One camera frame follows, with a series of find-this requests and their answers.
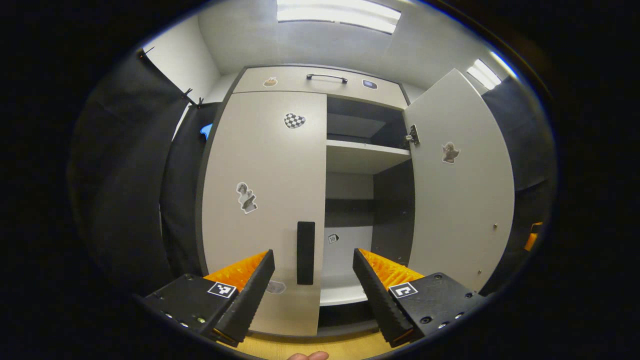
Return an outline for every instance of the checkered heart sticker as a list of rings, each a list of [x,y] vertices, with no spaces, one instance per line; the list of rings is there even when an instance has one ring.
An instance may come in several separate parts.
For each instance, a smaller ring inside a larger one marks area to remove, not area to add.
[[[284,124],[289,129],[295,129],[297,127],[300,127],[305,123],[305,121],[306,121],[305,117],[298,116],[294,113],[288,113],[284,115]]]

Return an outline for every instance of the fluorescent light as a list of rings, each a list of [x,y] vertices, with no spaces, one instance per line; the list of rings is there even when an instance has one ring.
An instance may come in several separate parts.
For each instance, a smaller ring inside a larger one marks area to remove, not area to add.
[[[393,33],[400,12],[366,0],[278,0],[278,22],[320,20]]]
[[[279,6],[329,6],[349,8],[360,12],[369,12],[382,17],[389,17],[395,20],[400,19],[399,11],[366,0],[278,0],[278,7]]]
[[[495,88],[495,84],[491,82],[488,77],[486,77],[480,70],[476,69],[475,67],[470,67],[469,69],[467,69],[467,72],[471,76],[473,76],[476,80],[480,81],[480,84],[482,84],[485,88],[489,90]]]
[[[498,78],[498,75],[496,75],[491,69],[489,69],[489,67],[486,66],[486,64],[483,63],[482,60],[476,60],[476,62],[474,62],[474,66],[478,70],[480,70],[484,74],[484,76],[486,76],[494,85],[498,85],[502,82],[500,78]]]
[[[504,70],[506,70],[509,73],[509,75],[511,75],[512,78],[514,79],[518,78],[518,76],[513,72],[513,70],[511,70],[511,67],[507,65],[507,63],[504,62],[504,60],[501,59],[500,56],[497,56],[493,51],[491,51],[490,54],[493,57],[493,59],[495,59],[495,61],[497,61],[498,64],[500,64],[500,66],[503,67]]]

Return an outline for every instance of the black door handle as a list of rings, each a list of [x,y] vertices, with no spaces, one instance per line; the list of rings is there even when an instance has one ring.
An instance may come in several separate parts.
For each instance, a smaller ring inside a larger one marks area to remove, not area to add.
[[[298,249],[296,269],[298,285],[314,284],[314,249],[316,247],[316,223],[298,222]]]
[[[313,76],[326,76],[328,78],[341,79],[343,84],[346,84],[348,81],[346,78],[343,78],[342,76],[324,75],[324,74],[307,74],[307,80],[311,80]]]

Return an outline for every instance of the cabinet door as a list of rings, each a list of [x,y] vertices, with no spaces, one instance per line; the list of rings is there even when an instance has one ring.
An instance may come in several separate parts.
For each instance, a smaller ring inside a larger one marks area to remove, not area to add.
[[[513,218],[513,174],[502,133],[478,92],[451,70],[404,111],[411,144],[415,226],[408,266],[443,272],[479,291],[504,252]],[[444,161],[447,142],[459,150]]]
[[[287,127],[288,113],[304,117],[304,124]],[[271,280],[284,283],[286,290],[264,294],[250,329],[315,335],[323,263],[326,95],[234,94],[212,141],[202,199],[208,272],[273,249]],[[255,210],[241,209],[239,183],[256,196]],[[313,285],[296,284],[299,221],[316,223]]]

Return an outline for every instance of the human hand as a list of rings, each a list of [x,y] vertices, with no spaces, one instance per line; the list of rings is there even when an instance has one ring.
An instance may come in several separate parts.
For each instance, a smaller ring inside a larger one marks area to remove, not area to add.
[[[306,356],[301,353],[293,354],[289,356],[287,360],[327,360],[329,358],[329,354],[324,351],[316,351],[313,354]]]

